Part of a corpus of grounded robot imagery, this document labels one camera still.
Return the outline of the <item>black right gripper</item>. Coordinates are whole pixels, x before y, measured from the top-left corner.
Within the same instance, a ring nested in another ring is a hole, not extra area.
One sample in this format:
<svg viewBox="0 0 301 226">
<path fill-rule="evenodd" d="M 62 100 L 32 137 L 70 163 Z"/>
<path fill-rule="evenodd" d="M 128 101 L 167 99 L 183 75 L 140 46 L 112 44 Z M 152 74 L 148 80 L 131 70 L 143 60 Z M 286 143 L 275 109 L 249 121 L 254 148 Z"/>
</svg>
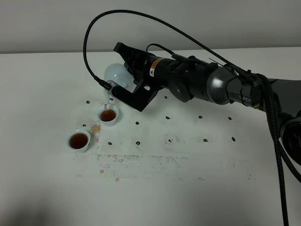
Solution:
<svg viewBox="0 0 301 226">
<path fill-rule="evenodd" d="M 151 87 L 168 89 L 182 102 L 193 98 L 209 100 L 206 85 L 209 76 L 219 68 L 216 63 L 177 54 L 172 54 L 172 59 L 158 57 L 122 42 L 118 42 L 113 51 L 127 62 L 127 70 L 133 75 L 135 85 L 144 80 Z"/>
</svg>

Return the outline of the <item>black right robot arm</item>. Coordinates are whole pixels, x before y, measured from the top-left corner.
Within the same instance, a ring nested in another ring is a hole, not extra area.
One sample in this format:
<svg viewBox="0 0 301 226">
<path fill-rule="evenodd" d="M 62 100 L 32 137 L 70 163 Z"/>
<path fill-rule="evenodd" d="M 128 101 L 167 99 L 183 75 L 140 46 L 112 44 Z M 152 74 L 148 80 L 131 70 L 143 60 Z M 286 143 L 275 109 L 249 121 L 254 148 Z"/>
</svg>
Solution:
<svg viewBox="0 0 301 226">
<path fill-rule="evenodd" d="M 301 162 L 301 83 L 267 79 L 232 64 L 218 65 L 172 53 L 162 58 L 147 51 L 117 43 L 114 51 L 125 62 L 136 85 L 133 92 L 121 86 L 112 95 L 143 111 L 159 90 L 168 89 L 182 102 L 194 98 L 218 105 L 241 103 L 267 115 L 270 132 L 282 142 L 278 157 L 300 179 L 295 163 Z"/>
</svg>

